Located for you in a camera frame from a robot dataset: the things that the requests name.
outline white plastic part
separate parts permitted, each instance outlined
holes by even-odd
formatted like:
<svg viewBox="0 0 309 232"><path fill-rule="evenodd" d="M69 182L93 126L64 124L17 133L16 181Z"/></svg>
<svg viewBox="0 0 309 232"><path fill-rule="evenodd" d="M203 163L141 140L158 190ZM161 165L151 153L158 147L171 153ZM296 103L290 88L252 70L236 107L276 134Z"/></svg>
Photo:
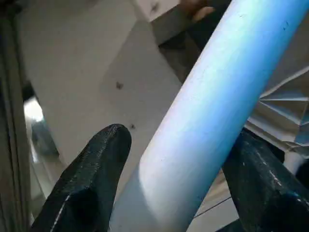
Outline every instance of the white plastic part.
<svg viewBox="0 0 309 232"><path fill-rule="evenodd" d="M298 169L301 165L305 163L306 159L302 157L297 152L287 151L284 154L283 165L289 170L293 175L297 174Z"/></svg>
<svg viewBox="0 0 309 232"><path fill-rule="evenodd" d="M186 231L308 7L232 1L116 202L112 232Z"/></svg>

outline white wall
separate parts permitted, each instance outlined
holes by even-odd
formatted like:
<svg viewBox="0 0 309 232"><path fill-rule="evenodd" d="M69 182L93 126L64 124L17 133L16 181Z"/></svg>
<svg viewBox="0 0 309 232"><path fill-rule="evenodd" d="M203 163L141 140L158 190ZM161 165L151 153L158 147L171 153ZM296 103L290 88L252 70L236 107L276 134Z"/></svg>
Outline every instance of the white wall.
<svg viewBox="0 0 309 232"><path fill-rule="evenodd" d="M239 218L233 200L229 198L218 206L193 219L187 232L216 232Z"/></svg>
<svg viewBox="0 0 309 232"><path fill-rule="evenodd" d="M150 26L127 0L41 0L20 15L19 35L64 163L109 124L135 125L121 189L181 86Z"/></svg>
<svg viewBox="0 0 309 232"><path fill-rule="evenodd" d="M176 7L180 0L134 0L149 22Z"/></svg>

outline metal tube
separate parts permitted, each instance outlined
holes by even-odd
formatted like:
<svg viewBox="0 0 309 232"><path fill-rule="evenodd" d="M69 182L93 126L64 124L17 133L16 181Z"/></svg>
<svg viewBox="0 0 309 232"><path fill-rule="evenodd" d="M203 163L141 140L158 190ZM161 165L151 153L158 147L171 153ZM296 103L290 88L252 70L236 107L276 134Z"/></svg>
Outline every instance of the metal tube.
<svg viewBox="0 0 309 232"><path fill-rule="evenodd" d="M308 7L232 1L116 202L112 232L186 231Z"/></svg>

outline white surface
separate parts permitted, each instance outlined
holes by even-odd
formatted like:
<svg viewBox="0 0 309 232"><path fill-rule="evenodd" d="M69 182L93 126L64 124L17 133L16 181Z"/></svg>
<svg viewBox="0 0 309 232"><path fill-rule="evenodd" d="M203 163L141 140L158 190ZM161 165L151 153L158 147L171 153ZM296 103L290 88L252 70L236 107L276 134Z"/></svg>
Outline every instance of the white surface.
<svg viewBox="0 0 309 232"><path fill-rule="evenodd" d="M284 154L283 165L289 170L293 175L297 174L298 169L301 165L305 163L306 159L299 155L297 152L288 151Z"/></svg>
<svg viewBox="0 0 309 232"><path fill-rule="evenodd" d="M65 164L109 124L135 125L121 190L181 86L150 25L127 0L37 1L18 24L27 77Z"/></svg>
<svg viewBox="0 0 309 232"><path fill-rule="evenodd" d="M35 175L32 164L30 165L30 196L31 200L39 197L42 194L39 181Z"/></svg>
<svg viewBox="0 0 309 232"><path fill-rule="evenodd" d="M112 232L188 228L308 7L232 1L116 202Z"/></svg>
<svg viewBox="0 0 309 232"><path fill-rule="evenodd" d="M227 201L196 217L187 232L216 232L239 218L233 200Z"/></svg>
<svg viewBox="0 0 309 232"><path fill-rule="evenodd" d="M25 112L28 143L31 148L30 179L31 181L34 180L38 182L40 192L42 192L44 197L47 198L65 167L60 162L58 155L55 154L49 154L48 156L46 154L41 155L38 154L35 150L32 141L32 124L35 123L35 121L40 121L43 119L42 109L38 104L37 100L35 99L35 97L27 100L24 103L24 112Z"/></svg>
<svg viewBox="0 0 309 232"><path fill-rule="evenodd" d="M231 197L231 193L228 189L226 180L219 185L214 185L213 190L210 189L209 192L207 193L195 217L203 214L204 212L208 211L210 208L216 206L220 202L223 202L230 197Z"/></svg>
<svg viewBox="0 0 309 232"><path fill-rule="evenodd" d="M157 19L179 4L179 0L134 0L149 22Z"/></svg>

